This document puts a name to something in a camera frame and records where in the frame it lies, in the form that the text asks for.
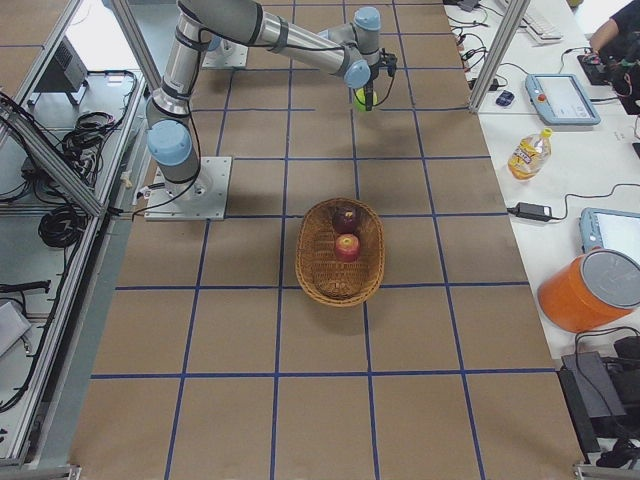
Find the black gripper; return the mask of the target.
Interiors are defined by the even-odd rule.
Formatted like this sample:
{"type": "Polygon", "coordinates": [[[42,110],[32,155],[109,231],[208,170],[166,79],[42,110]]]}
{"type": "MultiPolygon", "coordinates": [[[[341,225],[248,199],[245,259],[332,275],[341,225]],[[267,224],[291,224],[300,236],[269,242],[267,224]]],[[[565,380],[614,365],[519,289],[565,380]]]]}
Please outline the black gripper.
{"type": "Polygon", "coordinates": [[[362,87],[362,94],[364,95],[364,105],[366,111],[371,111],[374,107],[374,81],[379,76],[379,65],[370,65],[370,76],[367,83],[362,87]]]}

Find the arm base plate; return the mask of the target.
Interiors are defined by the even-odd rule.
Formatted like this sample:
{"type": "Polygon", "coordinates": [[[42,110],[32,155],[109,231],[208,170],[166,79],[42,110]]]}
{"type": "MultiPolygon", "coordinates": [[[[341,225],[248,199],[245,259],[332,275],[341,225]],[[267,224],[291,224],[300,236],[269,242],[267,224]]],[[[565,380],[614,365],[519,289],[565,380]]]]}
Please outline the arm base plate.
{"type": "Polygon", "coordinates": [[[210,46],[207,50],[202,68],[208,70],[237,70],[245,69],[248,48],[235,43],[220,43],[216,48],[210,46]]]}
{"type": "Polygon", "coordinates": [[[144,218],[147,221],[223,220],[231,170],[231,157],[202,157],[195,183],[186,183],[179,188],[175,184],[167,184],[157,167],[154,182],[163,183],[163,186],[149,194],[144,218]]]}

